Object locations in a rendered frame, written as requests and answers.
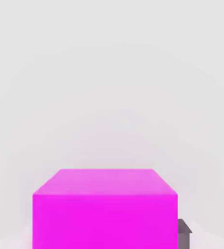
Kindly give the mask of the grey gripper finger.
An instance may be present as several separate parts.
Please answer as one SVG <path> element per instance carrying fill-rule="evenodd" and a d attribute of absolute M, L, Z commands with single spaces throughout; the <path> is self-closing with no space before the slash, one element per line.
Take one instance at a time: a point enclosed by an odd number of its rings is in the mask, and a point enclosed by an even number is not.
<path fill-rule="evenodd" d="M 178 249 L 207 249 L 205 232 L 198 224 L 178 219 Z"/>

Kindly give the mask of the small magenta cube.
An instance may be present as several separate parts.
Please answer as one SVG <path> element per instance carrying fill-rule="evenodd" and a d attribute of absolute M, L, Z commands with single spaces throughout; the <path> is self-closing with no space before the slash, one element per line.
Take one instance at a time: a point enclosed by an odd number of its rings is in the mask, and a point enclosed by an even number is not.
<path fill-rule="evenodd" d="M 178 195 L 151 169 L 61 169 L 33 193 L 33 249 L 178 249 Z"/>

